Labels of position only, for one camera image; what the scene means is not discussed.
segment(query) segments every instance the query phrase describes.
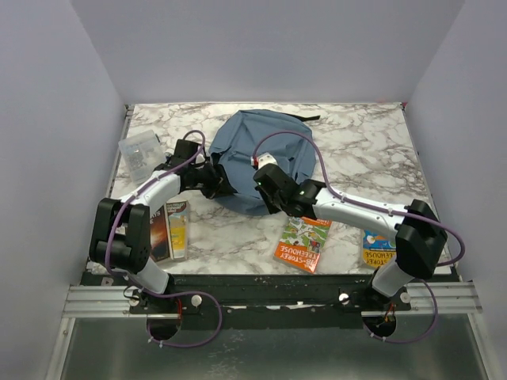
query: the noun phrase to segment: white marble surface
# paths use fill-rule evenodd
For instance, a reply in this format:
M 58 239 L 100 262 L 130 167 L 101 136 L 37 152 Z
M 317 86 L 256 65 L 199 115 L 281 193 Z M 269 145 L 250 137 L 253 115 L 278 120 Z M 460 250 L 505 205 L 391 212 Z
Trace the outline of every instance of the white marble surface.
M 128 136 L 153 130 L 171 151 L 192 129 L 202 130 L 209 147 L 224 122 L 239 109 L 266 108 L 301 116 L 325 158 L 331 183 L 372 200 L 410 203 L 428 200 L 428 191 L 410 141 L 400 104 L 143 104 L 135 107 Z M 317 165 L 314 179 L 322 179 Z M 123 160 L 112 198 L 135 187 Z M 248 217 L 224 209 L 200 192 L 184 192 L 172 200 L 190 202 L 189 258 L 164 264 L 172 273 L 290 274 L 297 269 L 273 259 L 287 222 L 283 213 Z M 448 268 L 439 268 L 439 272 Z M 360 231 L 334 222 L 316 273 L 371 273 L 360 256 Z

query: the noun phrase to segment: wall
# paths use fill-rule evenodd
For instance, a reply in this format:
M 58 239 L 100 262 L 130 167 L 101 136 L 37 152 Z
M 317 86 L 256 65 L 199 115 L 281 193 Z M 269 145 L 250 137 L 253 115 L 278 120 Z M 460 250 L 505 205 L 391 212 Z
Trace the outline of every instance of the wall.
M 406 101 L 463 0 L 72 0 L 129 103 Z
M 67 0 L 0 2 L 0 378 L 44 378 L 124 106 Z
M 441 218 L 462 233 L 498 358 L 507 358 L 507 2 L 467 0 L 407 107 Z M 502 362 L 507 374 L 507 363 Z

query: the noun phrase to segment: cable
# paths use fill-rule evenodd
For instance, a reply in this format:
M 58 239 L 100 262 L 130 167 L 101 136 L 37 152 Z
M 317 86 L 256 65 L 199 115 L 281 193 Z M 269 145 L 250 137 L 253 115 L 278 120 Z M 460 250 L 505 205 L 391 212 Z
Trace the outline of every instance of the cable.
M 433 293 L 432 288 L 428 285 L 428 283 L 426 281 L 424 281 L 423 279 L 419 279 L 418 281 L 421 281 L 426 286 L 429 293 L 431 294 L 431 299 L 433 300 L 433 309 L 435 310 L 435 312 L 433 313 L 433 320 L 431 322 L 431 325 L 428 327 L 428 329 L 425 332 L 423 332 L 421 335 L 416 336 L 415 338 L 411 338 L 411 339 L 407 339 L 407 340 L 397 340 L 397 339 L 389 339 L 389 338 L 386 338 L 385 336 L 378 336 L 378 335 L 374 334 L 366 325 L 363 325 L 364 329 L 369 333 L 371 338 L 381 340 L 382 342 L 385 342 L 385 343 L 409 344 L 409 343 L 415 343 L 415 342 L 418 342 L 419 340 L 425 339 L 427 336 L 429 336 L 435 330 L 436 325 L 438 324 L 438 305 L 436 304 L 435 294 Z
M 450 234 L 452 234 L 456 238 L 456 240 L 459 242 L 459 254 L 454 259 L 451 259 L 449 261 L 445 261 L 443 263 L 439 263 L 437 265 L 437 267 L 443 267 L 445 265 L 454 264 L 454 263 L 460 261 L 463 258 L 463 256 L 465 256 L 465 242 L 463 241 L 463 239 L 461 238 L 461 236 L 458 234 L 458 232 L 455 231 L 454 229 L 452 229 L 451 227 L 447 227 L 447 226 L 443 225 L 442 223 L 440 223 L 440 222 L 438 222 L 436 220 L 433 220 L 433 219 L 430 219 L 430 218 L 426 218 L 424 216 L 420 216 L 420 215 L 416 215 L 416 214 L 411 214 L 409 212 L 403 212 L 403 211 L 396 211 L 396 210 L 392 210 L 391 211 L 391 210 L 389 210 L 387 208 L 384 208 L 384 207 L 374 206 L 374 205 L 369 204 L 369 203 L 360 202 L 359 200 L 347 198 L 346 196 L 341 196 L 340 194 L 338 194 L 337 192 L 335 192 L 333 190 L 333 188 L 331 187 L 330 180 L 329 180 L 329 178 L 327 176 L 326 166 L 324 165 L 324 158 L 322 157 L 322 153 L 321 153 L 320 149 L 318 148 L 317 144 L 315 144 L 315 142 L 313 142 L 309 137 L 303 135 L 302 133 L 295 132 L 295 131 L 278 131 L 278 132 L 274 132 L 274 133 L 272 133 L 270 135 L 265 136 L 261 141 L 259 141 L 259 143 L 253 149 L 253 153 L 252 153 L 253 162 L 255 164 L 257 164 L 257 151 L 259 149 L 259 146 L 261 146 L 261 144 L 265 140 L 269 139 L 270 137 L 273 137 L 273 136 L 276 136 L 276 135 L 281 135 L 281 134 L 284 134 L 284 133 L 288 133 L 288 134 L 291 134 L 291 135 L 298 135 L 299 137 L 307 140 L 314 147 L 315 153 L 317 153 L 318 160 L 320 161 L 320 166 L 322 168 L 322 175 L 324 177 L 324 182 L 326 183 L 327 190 L 333 196 L 336 196 L 340 201 L 353 204 L 354 206 L 366 208 L 368 210 L 382 212 L 384 214 L 391 214 L 391 215 L 402 216 L 402 217 L 405 217 L 405 218 L 412 218 L 412 219 L 421 220 L 422 222 L 427 222 L 429 224 L 432 224 L 434 226 L 437 226 L 437 227 L 441 228 L 442 230 L 446 230 Z
M 185 134 L 185 138 L 187 136 L 193 134 L 193 133 L 199 134 L 200 137 L 202 138 L 202 143 L 199 145 L 199 149 L 197 150 L 197 152 L 191 158 L 189 158 L 187 161 L 185 161 L 185 162 L 181 163 L 180 165 L 177 165 L 177 166 L 173 167 L 172 169 L 167 170 L 165 173 L 161 174 L 159 176 L 159 178 L 155 177 L 155 178 L 152 178 L 151 180 L 149 180 L 146 184 L 144 184 L 141 188 L 139 188 L 137 190 L 136 194 L 133 194 L 130 197 L 128 197 L 127 200 L 124 201 L 124 203 L 121 205 L 120 209 L 118 210 L 118 214 L 116 214 L 116 217 L 114 218 L 114 221 L 112 222 L 111 232 L 109 233 L 108 244 L 107 244 L 106 250 L 105 250 L 104 264 L 105 264 L 105 268 L 107 269 L 107 271 L 108 271 L 108 273 L 110 275 L 112 275 L 112 276 L 121 276 L 121 275 L 123 275 L 123 272 L 114 271 L 111 268 L 111 248 L 112 248 L 112 242 L 114 241 L 114 235 L 116 233 L 116 229 L 120 225 L 120 220 L 121 220 L 121 217 L 122 217 L 123 213 L 127 209 L 128 205 L 138 195 L 143 194 L 151 185 L 157 183 L 160 178 L 167 177 L 170 174 L 172 174 L 174 172 L 177 172 L 182 167 L 190 164 L 193 160 L 195 160 L 197 158 L 197 156 L 199 154 L 201 154 L 203 152 L 203 150 L 204 150 L 204 144 L 206 143 L 206 137 L 204 136 L 204 133 L 201 132 L 201 131 L 198 131 L 198 130 L 193 130 L 193 131 L 187 132 Z M 159 344 L 163 344 L 165 346 L 176 347 L 176 348 L 192 348 L 192 347 L 202 346 L 202 345 L 210 342 L 211 340 L 215 339 L 215 337 L 218 335 L 218 333 L 219 333 L 219 331 L 220 331 L 220 329 L 222 327 L 222 310 L 220 308 L 219 302 L 211 294 L 205 293 L 203 291 L 184 291 L 184 292 L 181 292 L 181 293 L 173 293 L 173 294 L 158 294 L 158 293 L 154 293 L 153 291 L 149 291 L 148 289 L 144 289 L 139 284 L 135 283 L 132 279 L 130 279 L 130 281 L 135 286 L 137 286 L 139 289 L 142 289 L 142 291 L 144 293 L 149 294 L 149 295 L 151 295 L 153 297 L 156 297 L 156 298 L 176 298 L 176 297 L 181 297 L 181 296 L 185 296 L 185 295 L 203 295 L 204 297 L 210 298 L 215 303 L 215 305 L 218 307 L 219 323 L 216 326 L 215 331 L 213 332 L 213 334 L 209 338 L 207 338 L 205 340 L 202 340 L 201 342 L 197 342 L 197 343 L 193 343 L 193 344 L 177 344 L 177 343 L 170 343 L 170 342 L 166 342 L 166 341 L 159 341 L 159 340 L 155 340 L 155 339 L 151 338 L 152 340 L 156 341 Z

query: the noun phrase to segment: book cover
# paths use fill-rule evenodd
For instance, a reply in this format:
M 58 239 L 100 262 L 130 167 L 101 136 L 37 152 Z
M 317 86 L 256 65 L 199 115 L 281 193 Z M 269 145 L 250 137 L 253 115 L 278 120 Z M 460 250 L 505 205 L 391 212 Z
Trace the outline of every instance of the book cover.
M 175 260 L 186 259 L 187 243 L 189 239 L 189 203 L 168 203 L 167 218 L 170 226 L 170 240 L 173 246 L 172 258 Z
M 365 230 L 363 231 L 362 254 L 366 264 L 377 268 L 396 256 L 396 244 L 382 235 Z
M 275 258 L 315 273 L 330 227 L 329 220 L 290 217 L 276 247 Z
M 171 258 L 169 224 L 166 206 L 160 207 L 150 218 L 151 258 L 155 262 Z

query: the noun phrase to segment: transparent plastic box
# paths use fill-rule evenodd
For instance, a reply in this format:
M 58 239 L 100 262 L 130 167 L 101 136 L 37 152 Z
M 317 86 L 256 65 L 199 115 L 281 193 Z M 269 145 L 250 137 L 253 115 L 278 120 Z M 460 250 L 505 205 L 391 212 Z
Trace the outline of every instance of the transparent plastic box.
M 142 184 L 153 169 L 166 160 L 160 142 L 153 131 L 146 131 L 118 142 L 134 184 Z

